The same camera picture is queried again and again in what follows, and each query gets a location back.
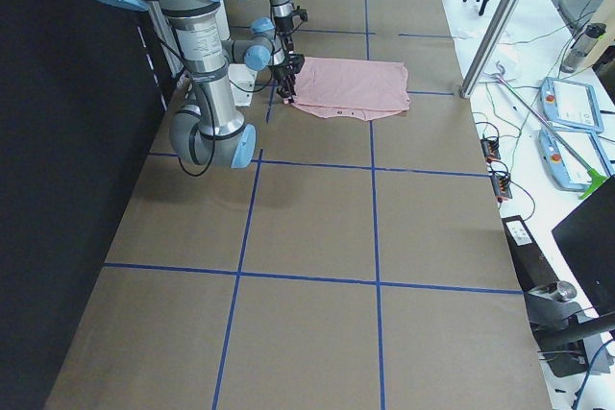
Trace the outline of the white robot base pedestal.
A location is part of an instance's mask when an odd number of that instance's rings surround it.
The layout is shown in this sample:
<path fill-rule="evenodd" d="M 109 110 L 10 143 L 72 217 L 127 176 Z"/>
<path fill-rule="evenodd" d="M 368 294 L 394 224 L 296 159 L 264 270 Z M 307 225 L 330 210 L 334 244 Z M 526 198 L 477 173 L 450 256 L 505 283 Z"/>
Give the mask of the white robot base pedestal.
<path fill-rule="evenodd" d="M 180 34 L 184 58 L 201 74 L 226 68 L 234 105 L 247 108 L 257 90 L 258 73 L 245 64 L 248 43 L 231 37 L 225 0 L 199 1 L 201 4 Z"/>

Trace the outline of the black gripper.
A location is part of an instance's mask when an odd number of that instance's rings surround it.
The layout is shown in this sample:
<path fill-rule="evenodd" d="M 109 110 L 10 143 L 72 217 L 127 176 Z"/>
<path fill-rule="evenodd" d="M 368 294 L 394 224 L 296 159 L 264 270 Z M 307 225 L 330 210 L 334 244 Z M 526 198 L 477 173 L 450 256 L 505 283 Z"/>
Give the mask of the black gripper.
<path fill-rule="evenodd" d="M 288 104 L 290 96 L 295 96 L 296 75 L 288 72 L 287 63 L 274 66 L 274 79 L 277 83 L 277 94 L 284 104 Z"/>
<path fill-rule="evenodd" d="M 274 17 L 274 22 L 276 26 L 276 31 L 279 36 L 283 37 L 283 43 L 285 49 L 289 54 L 294 54 L 294 42 L 292 39 L 292 34 L 294 30 L 294 21 L 291 16 L 284 17 Z"/>

